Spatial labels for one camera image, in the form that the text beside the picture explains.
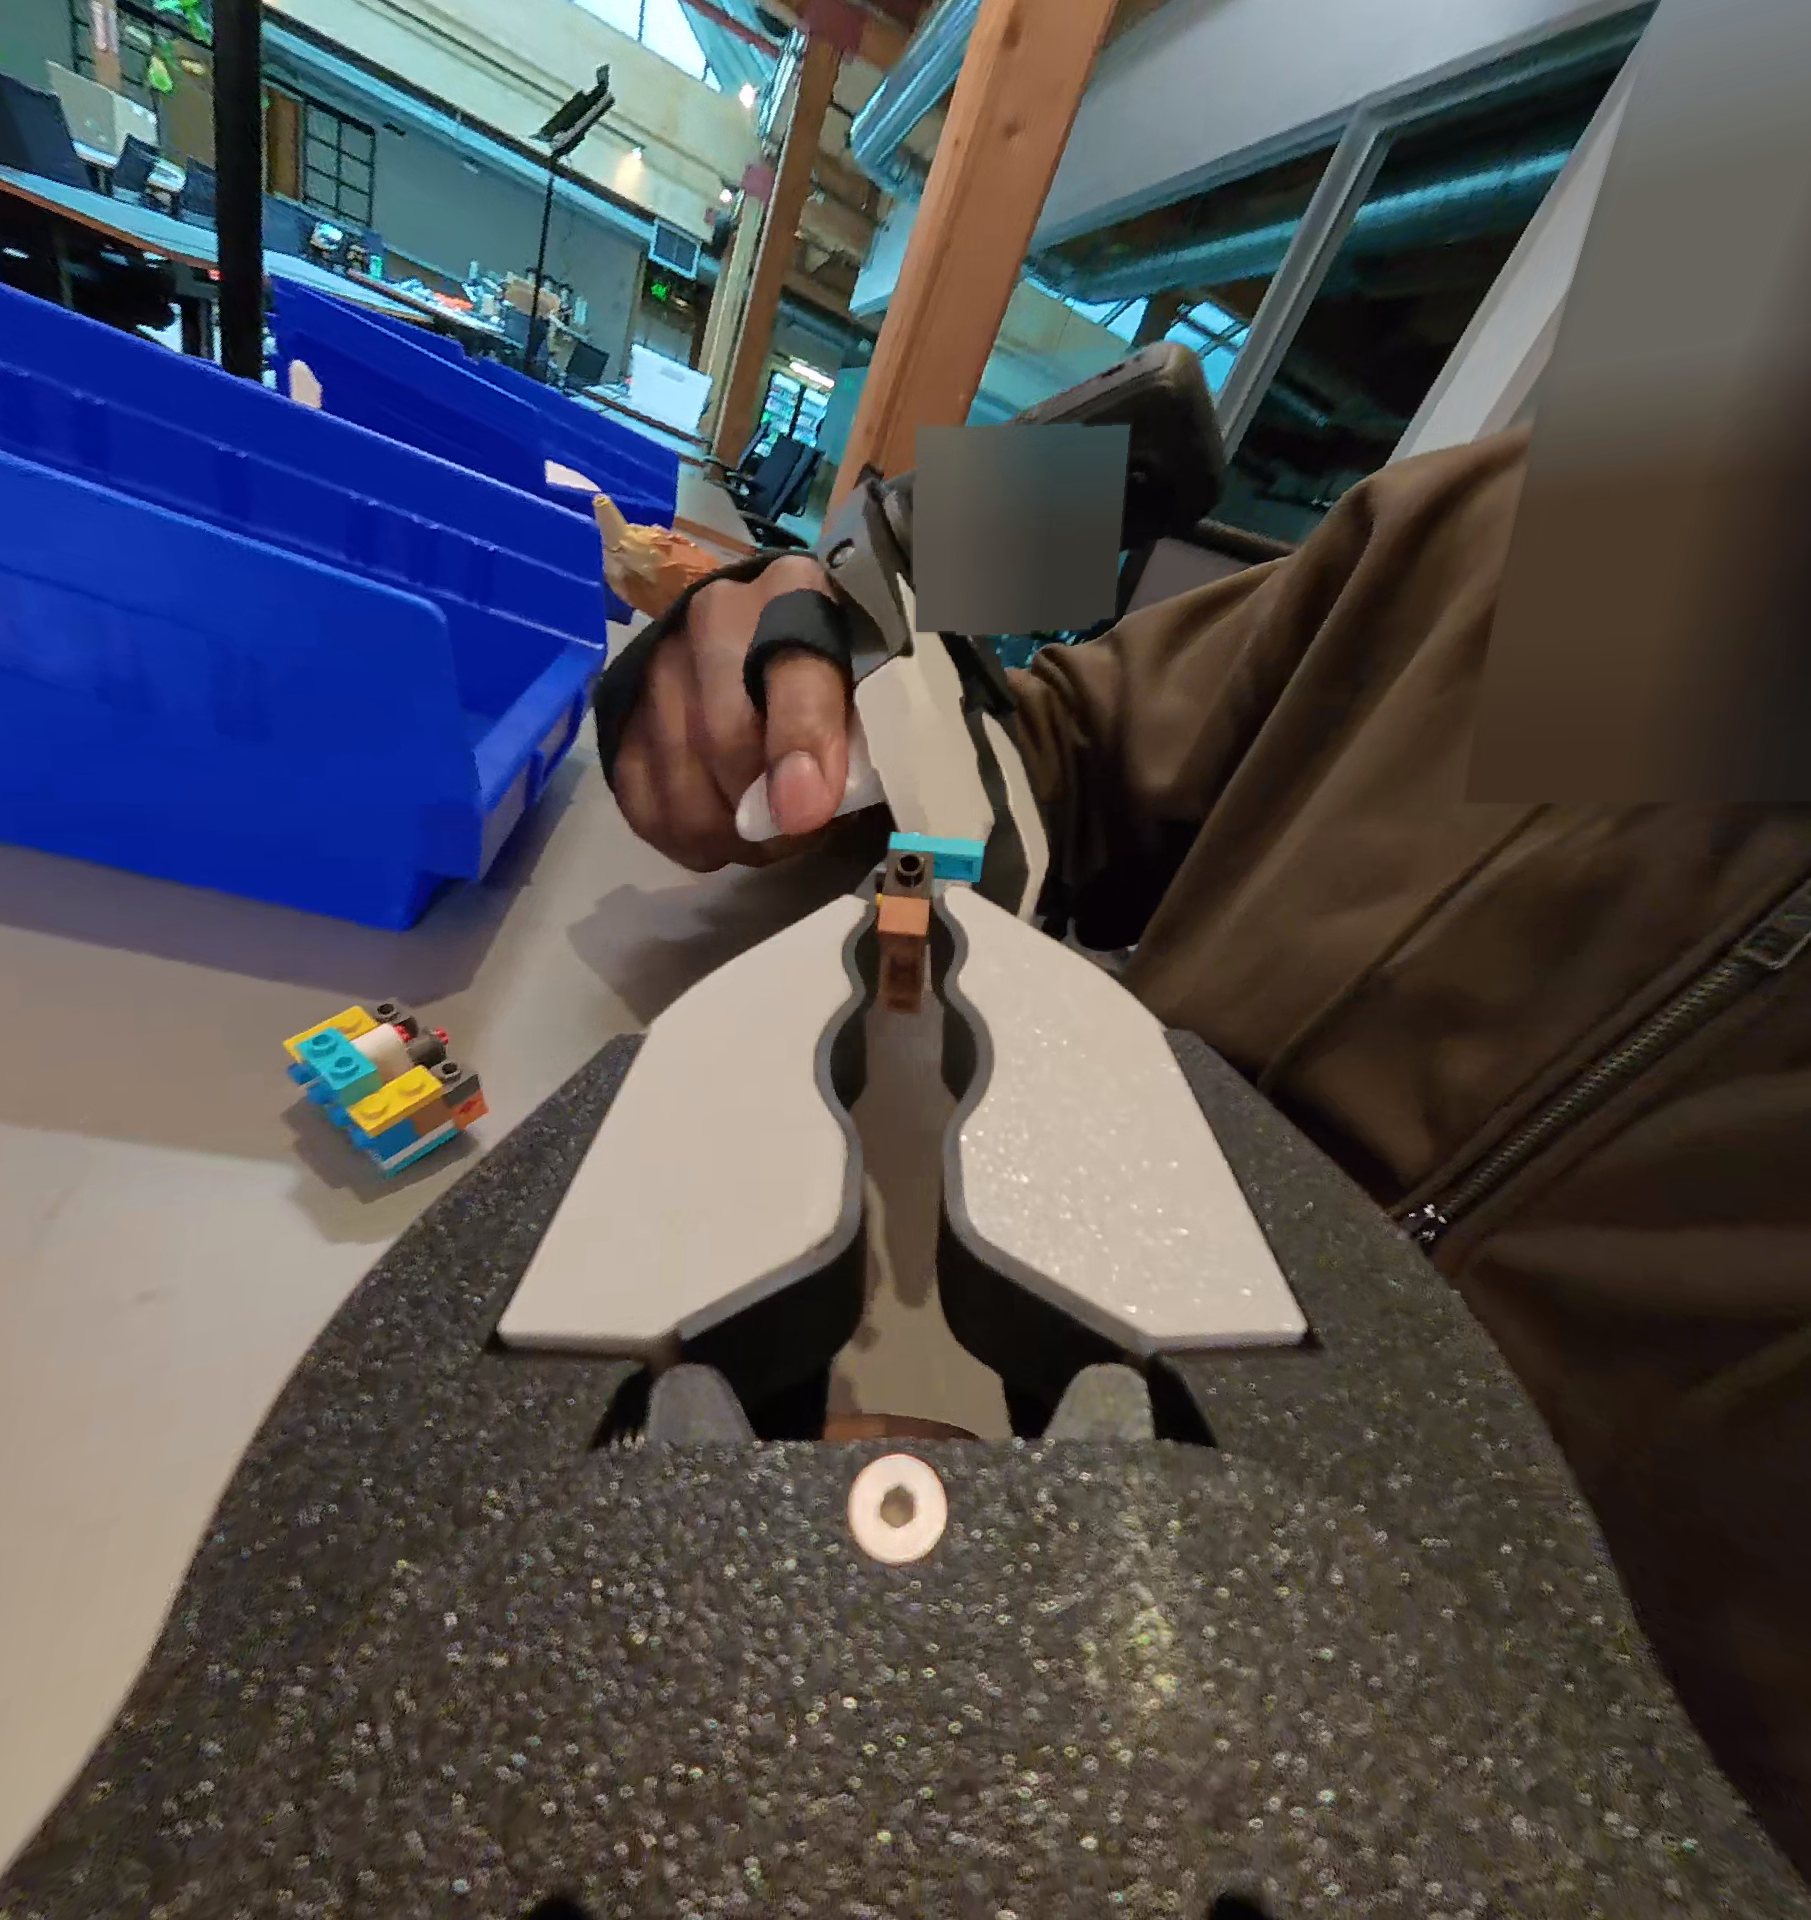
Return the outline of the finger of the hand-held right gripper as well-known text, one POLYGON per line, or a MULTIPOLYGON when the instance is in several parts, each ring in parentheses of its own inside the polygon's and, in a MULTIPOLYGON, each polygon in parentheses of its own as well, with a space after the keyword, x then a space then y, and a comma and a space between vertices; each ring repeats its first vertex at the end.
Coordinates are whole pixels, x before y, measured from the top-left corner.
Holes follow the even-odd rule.
POLYGON ((854 689, 893 829, 984 846, 994 803, 966 724, 966 685, 941 636, 917 634, 854 689))
POLYGON ((1051 851, 1029 764, 995 711, 975 713, 975 748, 991 803, 982 875, 975 890, 1020 920, 1039 920, 1051 851))

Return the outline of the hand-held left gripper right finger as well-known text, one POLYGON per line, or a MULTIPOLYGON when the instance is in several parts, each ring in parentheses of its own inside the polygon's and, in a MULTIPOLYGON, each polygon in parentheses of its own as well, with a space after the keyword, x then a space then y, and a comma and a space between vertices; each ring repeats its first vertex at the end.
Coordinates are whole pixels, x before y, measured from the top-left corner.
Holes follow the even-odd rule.
POLYGON ((1291 1350, 1309 1319, 1159 1018, 981 893, 938 907, 941 1306, 1015 1397, 1291 1350))

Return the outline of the yellow and black brick assembly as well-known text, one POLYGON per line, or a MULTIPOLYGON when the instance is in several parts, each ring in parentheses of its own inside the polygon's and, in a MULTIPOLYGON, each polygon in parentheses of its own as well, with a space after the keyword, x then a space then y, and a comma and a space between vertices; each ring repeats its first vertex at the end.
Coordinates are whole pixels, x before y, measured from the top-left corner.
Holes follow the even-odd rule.
POLYGON ((935 858, 893 843, 877 890, 877 998, 892 1012, 915 1015, 923 1001, 935 901, 935 858))

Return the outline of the person's right forearm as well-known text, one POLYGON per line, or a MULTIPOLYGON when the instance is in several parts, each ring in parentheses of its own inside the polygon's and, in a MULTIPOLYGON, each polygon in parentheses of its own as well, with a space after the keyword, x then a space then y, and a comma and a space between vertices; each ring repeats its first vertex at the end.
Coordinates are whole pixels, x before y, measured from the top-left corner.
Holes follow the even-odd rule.
POLYGON ((1400 461, 1302 545, 1015 669, 1015 734, 1051 851, 1044 909, 1136 943, 1216 810, 1250 847, 1327 777, 1415 666, 1483 660, 1527 426, 1400 461))

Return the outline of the person's right hand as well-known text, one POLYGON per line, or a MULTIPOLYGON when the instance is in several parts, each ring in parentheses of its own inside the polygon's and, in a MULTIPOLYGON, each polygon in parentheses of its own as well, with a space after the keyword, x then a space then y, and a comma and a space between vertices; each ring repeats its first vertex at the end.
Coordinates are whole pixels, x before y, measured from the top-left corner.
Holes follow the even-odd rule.
POLYGON ((696 875, 760 868, 824 842, 845 799, 851 686, 831 660, 789 652, 750 697, 746 660, 766 607, 831 592, 809 556, 751 581, 714 581, 654 652, 608 782, 636 837, 696 875))

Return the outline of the dark padded chair back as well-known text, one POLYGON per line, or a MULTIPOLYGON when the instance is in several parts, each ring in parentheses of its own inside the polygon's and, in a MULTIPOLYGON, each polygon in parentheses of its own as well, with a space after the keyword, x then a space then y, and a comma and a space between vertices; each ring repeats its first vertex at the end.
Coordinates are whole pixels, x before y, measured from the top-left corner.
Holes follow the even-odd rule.
POLYGON ((1204 518, 1155 541, 1134 568, 1128 611, 1180 599, 1256 565, 1289 557, 1296 546, 1204 518))

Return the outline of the black office chair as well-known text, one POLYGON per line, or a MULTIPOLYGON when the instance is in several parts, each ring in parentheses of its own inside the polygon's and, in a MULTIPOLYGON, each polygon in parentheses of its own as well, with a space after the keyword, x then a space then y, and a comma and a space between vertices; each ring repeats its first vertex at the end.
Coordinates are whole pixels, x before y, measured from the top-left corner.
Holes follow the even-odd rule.
POLYGON ((798 437, 782 437, 755 464, 729 467, 725 487, 751 541, 774 554, 806 548, 806 539, 782 525, 804 510, 821 467, 821 449, 798 437))

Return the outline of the multicoloured brick model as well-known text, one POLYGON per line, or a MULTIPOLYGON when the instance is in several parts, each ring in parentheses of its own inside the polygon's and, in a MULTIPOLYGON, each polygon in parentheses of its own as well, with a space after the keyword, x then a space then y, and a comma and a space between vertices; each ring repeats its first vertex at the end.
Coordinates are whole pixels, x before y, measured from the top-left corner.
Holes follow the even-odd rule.
POLYGON ((287 1038, 284 1053, 293 1086, 389 1179, 488 1115, 477 1071, 398 999, 351 1004, 287 1038))

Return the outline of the tan and brown brick dinosaur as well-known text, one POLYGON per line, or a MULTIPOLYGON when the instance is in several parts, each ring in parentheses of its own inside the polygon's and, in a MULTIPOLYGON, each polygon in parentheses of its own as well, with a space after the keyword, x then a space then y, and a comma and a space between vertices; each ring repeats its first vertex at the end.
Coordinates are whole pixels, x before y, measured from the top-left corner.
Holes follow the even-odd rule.
POLYGON ((686 590, 725 565, 697 541, 668 525, 633 524, 608 493, 592 495, 603 541, 603 581, 636 615, 664 615, 686 590))

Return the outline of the person in brown jacket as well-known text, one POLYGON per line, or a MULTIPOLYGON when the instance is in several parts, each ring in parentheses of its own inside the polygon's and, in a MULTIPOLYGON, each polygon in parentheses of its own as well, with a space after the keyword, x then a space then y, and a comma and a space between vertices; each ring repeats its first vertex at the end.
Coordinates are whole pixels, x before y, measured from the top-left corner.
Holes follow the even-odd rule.
POLYGON ((1426 1235, 1811 1884, 1811 805, 1470 803, 1490 638, 1232 790, 1124 978, 1426 1235))

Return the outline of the white board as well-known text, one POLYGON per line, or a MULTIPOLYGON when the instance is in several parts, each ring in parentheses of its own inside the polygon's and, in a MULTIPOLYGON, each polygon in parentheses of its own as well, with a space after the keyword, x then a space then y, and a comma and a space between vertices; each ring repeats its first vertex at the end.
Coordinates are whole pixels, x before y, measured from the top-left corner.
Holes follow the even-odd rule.
POLYGON ((629 353, 629 403, 661 426, 704 438, 704 418, 711 399, 711 376, 675 357, 633 342, 629 353))

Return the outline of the thin wooden column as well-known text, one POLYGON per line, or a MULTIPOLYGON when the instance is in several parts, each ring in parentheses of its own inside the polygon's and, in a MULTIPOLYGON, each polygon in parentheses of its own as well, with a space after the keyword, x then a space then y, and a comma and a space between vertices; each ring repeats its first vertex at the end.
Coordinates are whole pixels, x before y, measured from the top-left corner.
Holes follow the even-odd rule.
POLYGON ((711 426, 711 454, 725 467, 748 451, 764 403, 779 300, 798 253, 801 208, 812 194, 813 169, 827 109, 843 65, 843 49, 827 26, 822 4, 804 16, 804 49, 798 92, 785 123, 771 199, 757 208, 750 278, 731 300, 731 338, 725 377, 716 387, 717 414, 711 426))

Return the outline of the blue storage bin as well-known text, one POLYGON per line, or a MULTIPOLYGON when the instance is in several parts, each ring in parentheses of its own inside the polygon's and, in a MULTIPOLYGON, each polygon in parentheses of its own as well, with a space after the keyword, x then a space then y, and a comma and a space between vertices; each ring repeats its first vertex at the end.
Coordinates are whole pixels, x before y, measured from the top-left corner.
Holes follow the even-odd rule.
POLYGON ((296 281, 273 284, 271 327, 279 389, 290 361, 307 361, 331 418, 590 516, 592 501, 542 487, 544 461, 557 460, 600 483, 629 521, 676 524, 673 449, 520 371, 296 281))
POLYGON ((605 641, 0 451, 0 843, 379 928, 480 880, 605 641))
POLYGON ((0 451, 387 584, 603 638, 585 518, 5 284, 0 451))

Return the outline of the long wooden office table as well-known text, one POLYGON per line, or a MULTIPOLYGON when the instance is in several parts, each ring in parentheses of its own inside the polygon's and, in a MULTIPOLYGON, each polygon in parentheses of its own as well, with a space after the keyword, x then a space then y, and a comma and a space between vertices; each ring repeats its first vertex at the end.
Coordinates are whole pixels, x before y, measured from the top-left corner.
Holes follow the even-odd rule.
POLYGON ((217 234, 145 204, 0 165, 0 196, 220 281, 217 234))

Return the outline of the row of black office chairs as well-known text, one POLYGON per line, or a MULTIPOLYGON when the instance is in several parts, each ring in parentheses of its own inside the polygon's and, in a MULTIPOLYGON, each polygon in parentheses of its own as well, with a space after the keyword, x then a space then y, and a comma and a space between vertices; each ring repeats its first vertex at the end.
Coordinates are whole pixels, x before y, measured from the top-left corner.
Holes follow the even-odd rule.
POLYGON ((210 217, 216 141, 167 137, 161 114, 51 61, 42 84, 0 69, 0 167, 109 200, 210 217))

